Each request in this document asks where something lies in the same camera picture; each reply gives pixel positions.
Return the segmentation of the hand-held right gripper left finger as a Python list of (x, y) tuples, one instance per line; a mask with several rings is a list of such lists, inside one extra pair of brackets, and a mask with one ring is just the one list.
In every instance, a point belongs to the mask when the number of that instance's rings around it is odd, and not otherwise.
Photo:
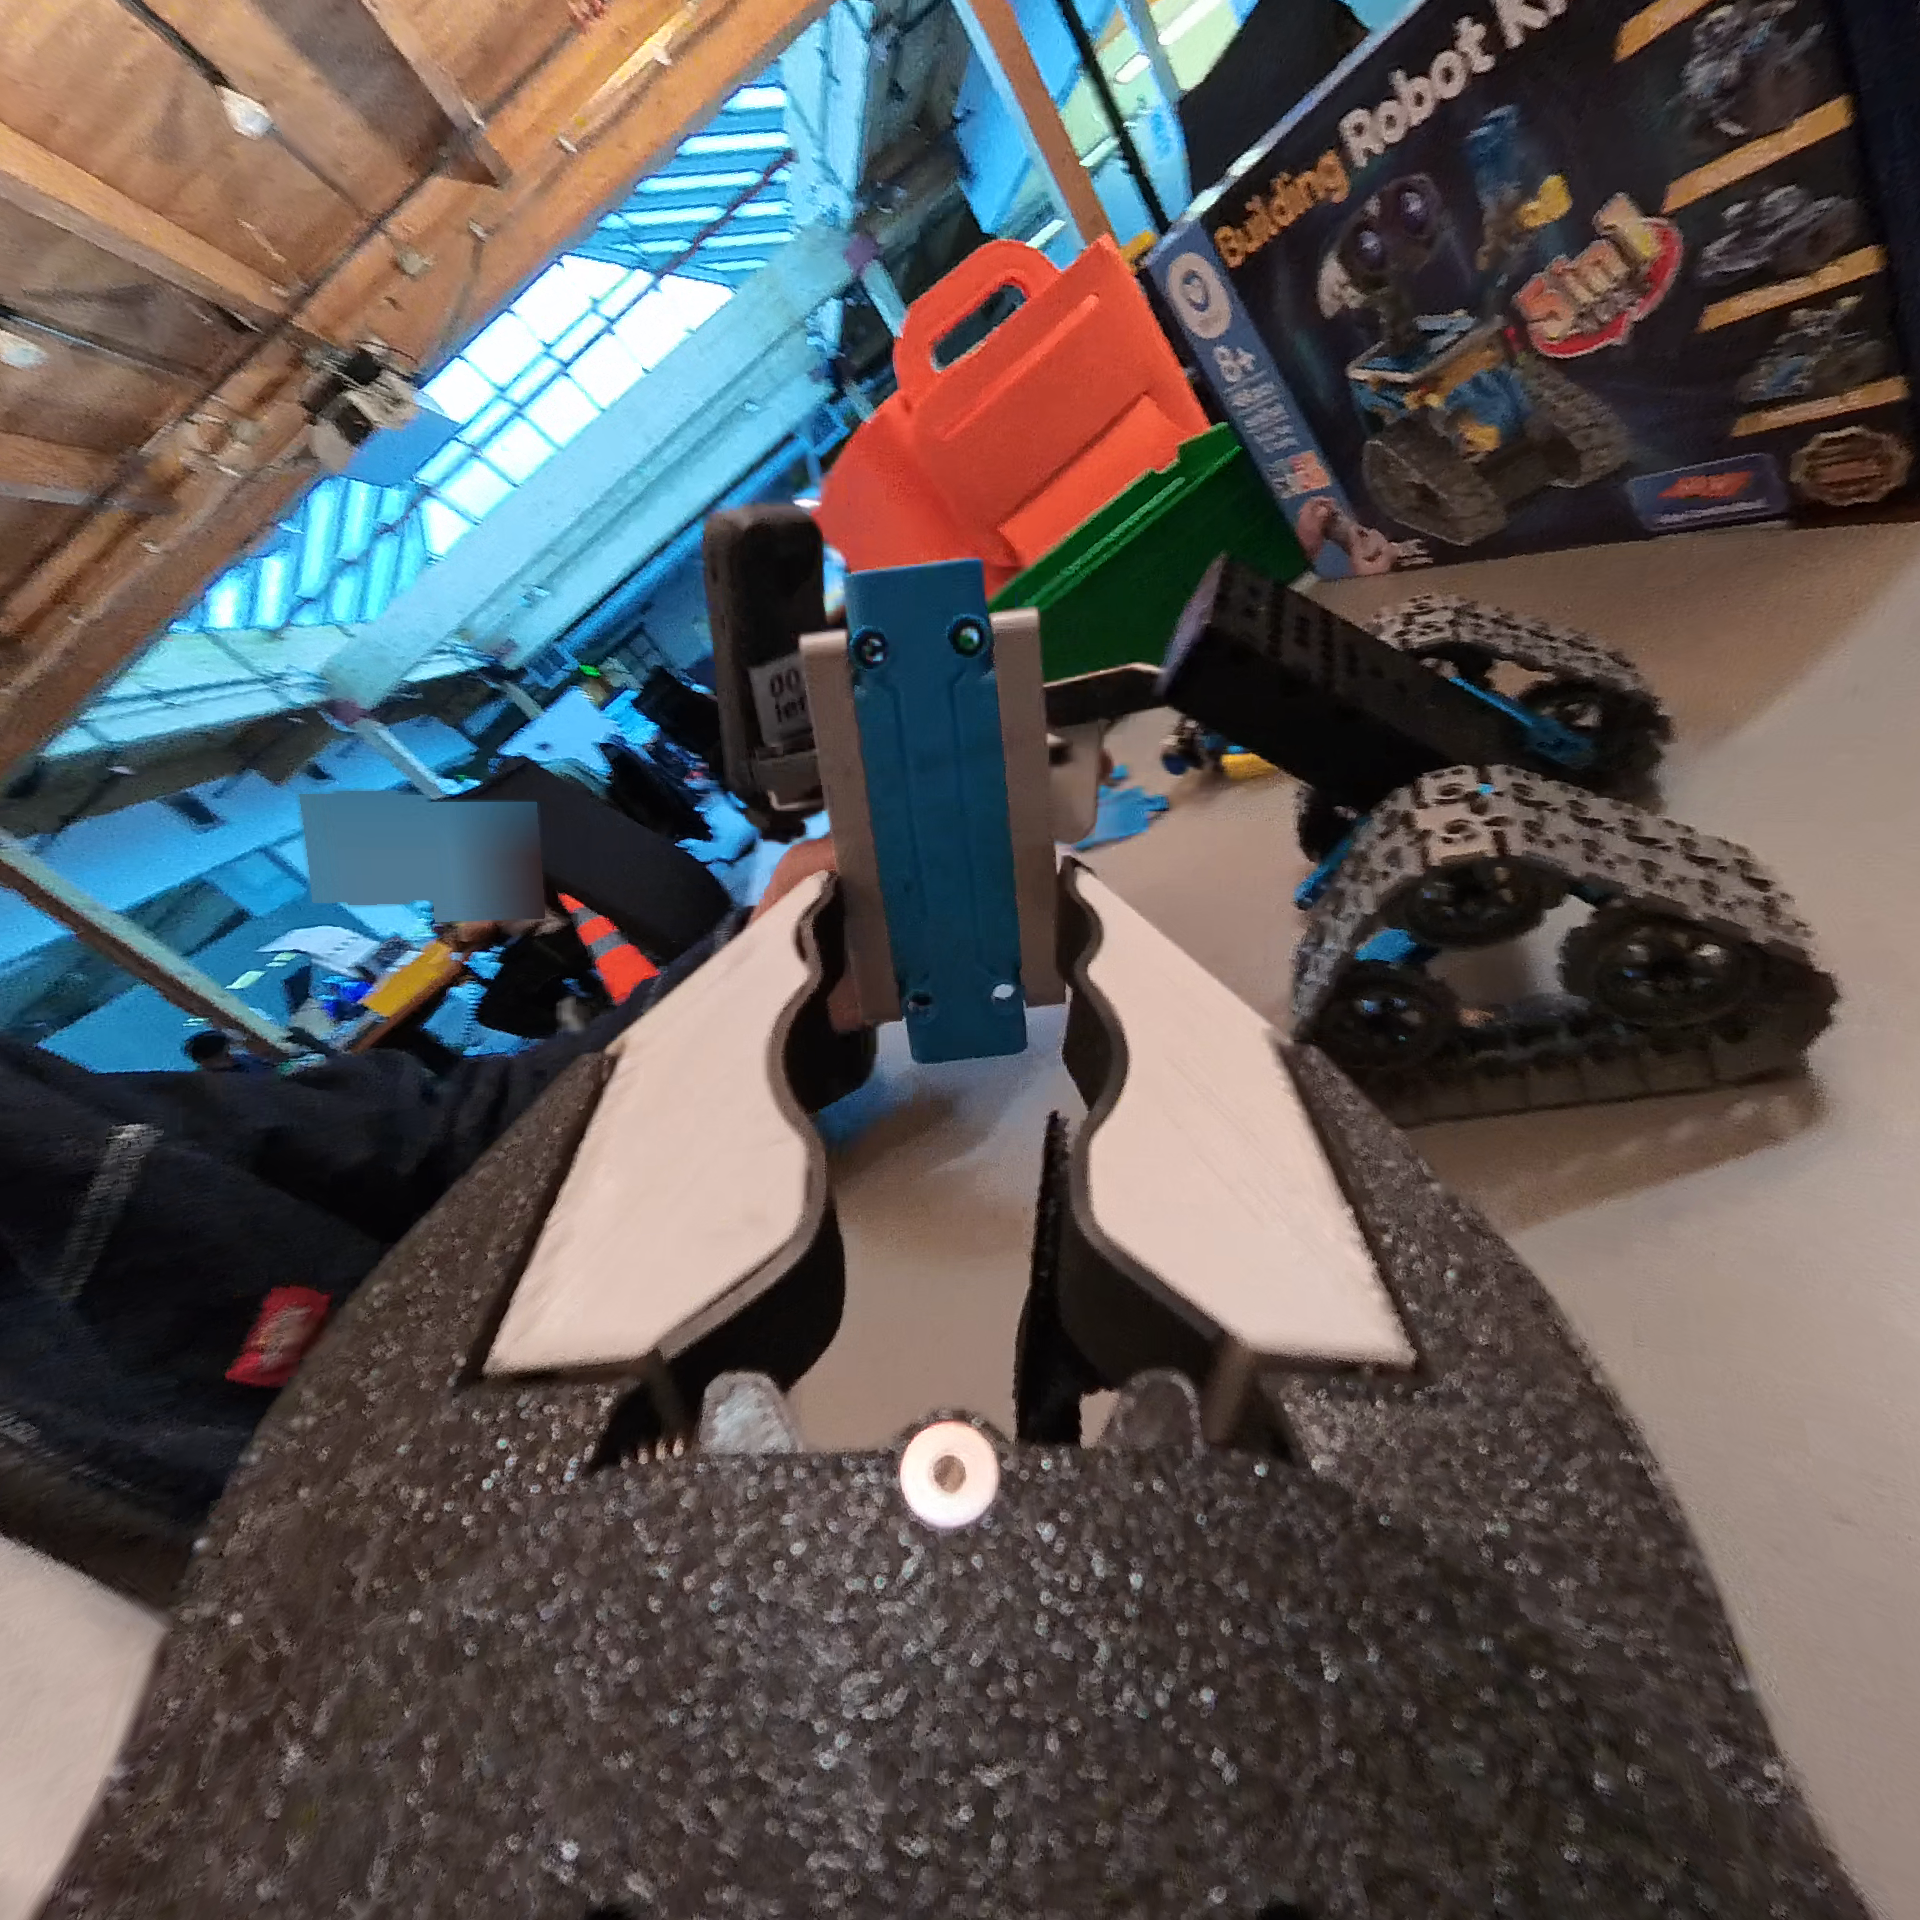
[(786, 1060), (832, 905), (807, 875), (613, 1044), (480, 1379), (623, 1382), (689, 1427), (720, 1374), (794, 1383), (832, 1345), (846, 1247)]

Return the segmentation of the blue grey toy module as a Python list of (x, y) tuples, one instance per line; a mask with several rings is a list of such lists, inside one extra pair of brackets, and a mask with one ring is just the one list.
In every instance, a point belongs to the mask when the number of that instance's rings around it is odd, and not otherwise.
[(1039, 619), (982, 570), (849, 572), (800, 641), (853, 1001), (919, 1066), (1012, 1059), (1065, 999)]

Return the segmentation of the blue grey tracked toy robot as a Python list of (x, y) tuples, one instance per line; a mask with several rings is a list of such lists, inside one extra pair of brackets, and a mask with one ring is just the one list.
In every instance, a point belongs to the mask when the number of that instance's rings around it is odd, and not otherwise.
[(1754, 1086), (1832, 1026), (1773, 873), (1640, 806), (1670, 719), (1583, 632), (1450, 593), (1356, 623), (1218, 555), (1158, 702), (1303, 791), (1289, 1036), (1400, 1124)]

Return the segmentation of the person's left forearm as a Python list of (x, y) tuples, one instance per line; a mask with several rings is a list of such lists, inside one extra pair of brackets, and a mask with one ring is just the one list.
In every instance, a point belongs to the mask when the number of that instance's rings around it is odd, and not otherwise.
[(442, 1078), (413, 1072), (381, 1086), (372, 1097), (372, 1119), (362, 1124), (362, 1150), (352, 1162), (353, 1194), (369, 1206), (380, 1202), (398, 1232), (413, 1225), (568, 1068), (608, 1052), (636, 1023), (689, 984), (753, 918), (748, 908), (734, 910), (662, 975), (575, 1034), (542, 1040), (514, 1057), (456, 1064)]

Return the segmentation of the grey desk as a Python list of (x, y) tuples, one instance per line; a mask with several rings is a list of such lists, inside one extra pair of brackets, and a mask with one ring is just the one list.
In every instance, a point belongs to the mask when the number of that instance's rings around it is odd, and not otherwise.
[[(1778, 1746), (1880, 1915), (1917, 1906), (1916, 519), (1743, 528), (1343, 584), (1576, 626), (1632, 656), (1673, 740), (1656, 809), (1752, 849), (1840, 1014), (1805, 1079), (1431, 1127), (1437, 1183), (1546, 1286), (1632, 1410), (1735, 1620)], [(1108, 734), (1168, 815), (1089, 866), (1198, 966), (1287, 1010), (1304, 866), (1292, 786), (1169, 782), (1169, 721)], [(807, 1436), (932, 1409), (1012, 1420), (1061, 1009), (1006, 1064), (913, 1068), (896, 1026), (826, 1122), (848, 1307)]]

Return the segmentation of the person's left hand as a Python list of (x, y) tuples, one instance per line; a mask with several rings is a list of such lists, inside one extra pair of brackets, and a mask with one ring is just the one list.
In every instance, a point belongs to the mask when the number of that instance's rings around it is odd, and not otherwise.
[(765, 919), (783, 898), (821, 875), (837, 875), (837, 854), (830, 833), (800, 839), (782, 854), (752, 908), (752, 921)]

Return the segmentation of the blue white toy assembly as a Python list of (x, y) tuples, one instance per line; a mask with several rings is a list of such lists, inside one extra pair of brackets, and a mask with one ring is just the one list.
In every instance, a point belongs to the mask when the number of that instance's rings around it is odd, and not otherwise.
[(1270, 759), (1186, 715), (1164, 734), (1158, 756), (1169, 778), (1206, 778), (1225, 785), (1289, 780)]

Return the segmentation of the green plastic bin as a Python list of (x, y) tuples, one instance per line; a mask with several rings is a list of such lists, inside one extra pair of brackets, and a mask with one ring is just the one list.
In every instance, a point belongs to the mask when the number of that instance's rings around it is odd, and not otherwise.
[(1045, 682), (1158, 667), (1193, 591), (1218, 559), (1293, 585), (1310, 564), (1228, 423), (1178, 446), (991, 599), (1039, 615)]

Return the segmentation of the orange plastic case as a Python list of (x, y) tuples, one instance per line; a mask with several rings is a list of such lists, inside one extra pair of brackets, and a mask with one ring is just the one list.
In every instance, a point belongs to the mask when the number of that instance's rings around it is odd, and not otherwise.
[(908, 306), (893, 374), (816, 512), (853, 572), (976, 560), (997, 595), (1209, 430), (1108, 235), (1065, 271), (982, 246)]

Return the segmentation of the skylight window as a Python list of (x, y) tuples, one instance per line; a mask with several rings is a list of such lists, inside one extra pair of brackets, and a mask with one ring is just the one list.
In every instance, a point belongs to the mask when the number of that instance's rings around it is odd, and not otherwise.
[(318, 481), (166, 635), (383, 614), (792, 241), (786, 136), (769, 67), (424, 382), (399, 481)]

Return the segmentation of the yellow box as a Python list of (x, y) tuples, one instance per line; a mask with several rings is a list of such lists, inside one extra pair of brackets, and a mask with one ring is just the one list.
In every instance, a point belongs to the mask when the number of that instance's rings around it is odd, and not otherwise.
[(398, 1023), (432, 1009), (442, 995), (466, 979), (466, 960), (458, 951), (430, 943), (406, 956), (398, 967), (381, 972), (357, 1003), (358, 1017)]

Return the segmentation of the white ceiling mounted device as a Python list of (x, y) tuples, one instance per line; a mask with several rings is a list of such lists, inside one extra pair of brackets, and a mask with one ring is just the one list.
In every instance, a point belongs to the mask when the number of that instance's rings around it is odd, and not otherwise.
[(344, 468), (375, 434), (417, 416), (417, 387), (392, 348), (362, 340), (314, 362), (300, 408), (310, 452), (329, 468)]

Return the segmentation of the person's denim jacket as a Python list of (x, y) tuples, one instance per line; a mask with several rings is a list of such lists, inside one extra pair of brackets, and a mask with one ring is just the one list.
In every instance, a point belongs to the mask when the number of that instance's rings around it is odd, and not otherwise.
[(270, 1296), (337, 1307), (415, 1225), (353, 1194), (372, 1097), (452, 1068), (98, 1072), (4, 1040), (7, 1539), (169, 1599), (276, 1395), (233, 1379)]

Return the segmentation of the dark printed toy kit box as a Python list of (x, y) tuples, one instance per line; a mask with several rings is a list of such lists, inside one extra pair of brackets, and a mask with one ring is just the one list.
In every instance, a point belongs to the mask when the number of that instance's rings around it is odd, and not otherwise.
[(1324, 582), (1916, 500), (1916, 4), (1408, 4), (1146, 257)]

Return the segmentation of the person's white shirt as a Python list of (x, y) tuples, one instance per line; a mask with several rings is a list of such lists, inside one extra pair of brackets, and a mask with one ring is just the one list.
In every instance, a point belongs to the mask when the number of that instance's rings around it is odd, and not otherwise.
[(161, 1614), (1, 1540), (1, 1915), (33, 1915), (149, 1695)]

